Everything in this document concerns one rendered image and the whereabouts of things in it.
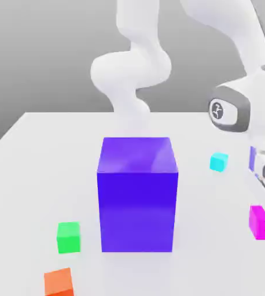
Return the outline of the small magenta cube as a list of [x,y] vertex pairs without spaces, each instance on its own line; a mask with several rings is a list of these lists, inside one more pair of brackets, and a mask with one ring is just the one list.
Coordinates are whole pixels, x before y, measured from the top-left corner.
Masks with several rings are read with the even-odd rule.
[[250,206],[249,228],[256,240],[265,240],[265,210],[262,206]]

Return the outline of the small cyan cube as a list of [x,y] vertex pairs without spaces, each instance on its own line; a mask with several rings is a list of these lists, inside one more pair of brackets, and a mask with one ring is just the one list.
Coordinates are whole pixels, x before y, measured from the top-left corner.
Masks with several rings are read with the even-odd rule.
[[211,155],[209,168],[213,171],[223,172],[227,167],[228,159],[228,154],[219,152],[213,153],[213,155]]

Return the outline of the small green cube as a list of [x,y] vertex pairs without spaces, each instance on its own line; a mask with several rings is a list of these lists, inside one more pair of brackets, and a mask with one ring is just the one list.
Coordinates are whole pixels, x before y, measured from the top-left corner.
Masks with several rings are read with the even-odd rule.
[[80,242],[79,222],[62,222],[58,224],[57,248],[59,254],[80,253]]

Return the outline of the small orange cube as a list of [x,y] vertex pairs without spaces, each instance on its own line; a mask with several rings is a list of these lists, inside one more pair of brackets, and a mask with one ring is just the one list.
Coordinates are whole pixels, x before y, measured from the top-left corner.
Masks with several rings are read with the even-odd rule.
[[44,274],[45,296],[74,296],[70,268]]

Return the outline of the large purple box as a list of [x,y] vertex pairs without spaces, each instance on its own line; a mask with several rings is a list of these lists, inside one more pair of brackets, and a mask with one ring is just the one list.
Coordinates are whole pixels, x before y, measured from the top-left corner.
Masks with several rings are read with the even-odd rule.
[[105,137],[97,168],[103,252],[171,252],[178,167],[168,137]]

